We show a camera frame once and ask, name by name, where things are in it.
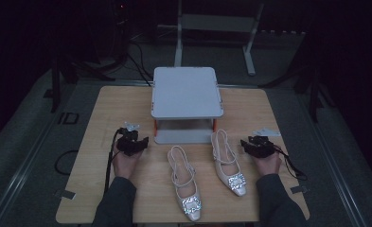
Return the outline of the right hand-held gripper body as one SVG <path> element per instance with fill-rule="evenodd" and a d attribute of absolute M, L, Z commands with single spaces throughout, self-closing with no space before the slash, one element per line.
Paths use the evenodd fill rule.
<path fill-rule="evenodd" d="M 253 135 L 248 137 L 251 148 L 249 154 L 256 158 L 266 158 L 275 152 L 280 151 L 280 147 L 269 140 L 270 136 L 280 136 L 279 131 L 262 128 L 253 131 Z"/>

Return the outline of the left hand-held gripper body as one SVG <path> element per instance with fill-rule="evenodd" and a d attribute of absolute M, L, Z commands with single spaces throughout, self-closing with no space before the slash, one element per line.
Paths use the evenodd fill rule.
<path fill-rule="evenodd" d="M 133 156 L 140 151 L 138 146 L 138 129 L 137 124 L 125 123 L 125 127 L 119 128 L 118 133 L 121 137 L 117 140 L 116 147 L 119 151 L 127 156 Z"/>

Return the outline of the white buckled slingback shoe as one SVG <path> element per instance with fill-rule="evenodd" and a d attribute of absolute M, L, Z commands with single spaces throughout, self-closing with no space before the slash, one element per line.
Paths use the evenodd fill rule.
<path fill-rule="evenodd" d="M 211 134 L 211 145 L 215 169 L 221 182 L 234 194 L 246 194 L 246 180 L 242 174 L 236 153 L 228 143 L 226 131 L 217 130 Z"/>
<path fill-rule="evenodd" d="M 172 147 L 167 157 L 179 207 L 190 221 L 197 221 L 201 218 L 202 201 L 195 181 L 196 170 L 180 146 Z"/>

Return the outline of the grey two-tier shoe rack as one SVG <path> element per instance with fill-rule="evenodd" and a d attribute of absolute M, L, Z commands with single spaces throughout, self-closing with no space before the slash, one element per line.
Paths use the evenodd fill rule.
<path fill-rule="evenodd" d="M 157 144 L 209 144 L 217 119 L 223 116 L 215 70 L 155 68 L 151 116 Z"/>

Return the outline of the person's right hand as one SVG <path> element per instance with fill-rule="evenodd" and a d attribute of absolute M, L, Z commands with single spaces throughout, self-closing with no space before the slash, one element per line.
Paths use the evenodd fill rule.
<path fill-rule="evenodd" d="M 260 176 L 277 174 L 282 163 L 278 153 L 274 153 L 265 158 L 253 158 Z"/>

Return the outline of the person's left hand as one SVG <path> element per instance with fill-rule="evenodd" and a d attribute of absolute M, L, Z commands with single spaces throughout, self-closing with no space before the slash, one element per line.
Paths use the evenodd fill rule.
<path fill-rule="evenodd" d="M 115 157 L 113 158 L 115 176 L 130 179 L 142 154 L 143 152 L 140 151 L 132 156 L 128 156 L 116 149 L 114 151 Z"/>

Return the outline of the black stand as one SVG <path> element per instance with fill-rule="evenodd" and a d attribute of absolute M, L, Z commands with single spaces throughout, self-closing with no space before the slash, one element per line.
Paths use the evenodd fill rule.
<path fill-rule="evenodd" d="M 319 95 L 324 97 L 325 102 L 334 107 L 333 101 L 326 95 L 325 91 L 320 85 L 320 67 L 317 64 L 306 64 L 298 66 L 295 69 L 288 71 L 285 75 L 274 79 L 270 82 L 259 84 L 258 88 L 273 88 L 282 82 L 298 77 L 298 80 L 293 86 L 293 90 L 297 94 L 303 94 L 310 89 L 310 103 L 309 103 L 309 115 L 313 122 L 318 122 L 317 109 L 322 108 L 323 104 L 320 101 Z"/>
<path fill-rule="evenodd" d="M 44 93 L 44 97 L 52 99 L 52 107 L 50 112 L 54 113 L 60 106 L 61 103 L 61 75 L 64 75 L 69 83 L 76 83 L 78 81 L 78 76 L 76 73 L 70 73 L 73 66 L 76 65 L 80 69 L 83 69 L 95 76 L 97 79 L 103 81 L 115 81 L 113 78 L 109 78 L 97 69 L 86 64 L 84 61 L 80 61 L 71 55 L 57 55 L 52 58 L 51 61 L 51 88 Z"/>

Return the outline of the white metal stand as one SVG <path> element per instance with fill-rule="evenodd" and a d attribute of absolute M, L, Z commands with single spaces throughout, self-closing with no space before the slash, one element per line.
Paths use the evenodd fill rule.
<path fill-rule="evenodd" d="M 182 65 L 184 29 L 228 31 L 249 33 L 249 40 L 242 47 L 244 61 L 249 76 L 256 74 L 251 49 L 257 34 L 258 24 L 261 19 L 264 4 L 259 3 L 257 12 L 253 17 L 236 17 L 221 15 L 187 14 L 183 13 L 183 0 L 178 0 L 177 7 L 177 44 L 174 56 L 174 66 Z"/>

